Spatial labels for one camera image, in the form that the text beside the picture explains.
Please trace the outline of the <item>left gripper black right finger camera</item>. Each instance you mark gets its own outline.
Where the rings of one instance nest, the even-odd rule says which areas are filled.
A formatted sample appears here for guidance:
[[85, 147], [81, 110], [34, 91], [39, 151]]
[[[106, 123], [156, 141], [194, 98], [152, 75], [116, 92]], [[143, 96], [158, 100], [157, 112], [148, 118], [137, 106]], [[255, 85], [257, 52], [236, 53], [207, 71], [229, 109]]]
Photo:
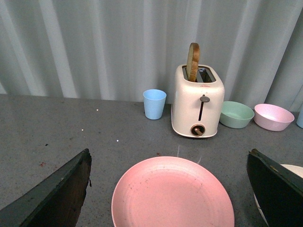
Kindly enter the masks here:
[[303, 225], [303, 178], [253, 149], [247, 173], [258, 204], [270, 227]]

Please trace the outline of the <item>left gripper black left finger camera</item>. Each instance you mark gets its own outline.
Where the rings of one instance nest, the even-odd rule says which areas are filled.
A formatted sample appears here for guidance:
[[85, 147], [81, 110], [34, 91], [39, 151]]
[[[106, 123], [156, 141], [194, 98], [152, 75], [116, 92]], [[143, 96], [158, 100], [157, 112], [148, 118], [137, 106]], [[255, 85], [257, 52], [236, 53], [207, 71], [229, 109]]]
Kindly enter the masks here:
[[84, 149], [30, 191], [1, 209], [2, 227], [74, 227], [89, 184], [92, 157]]

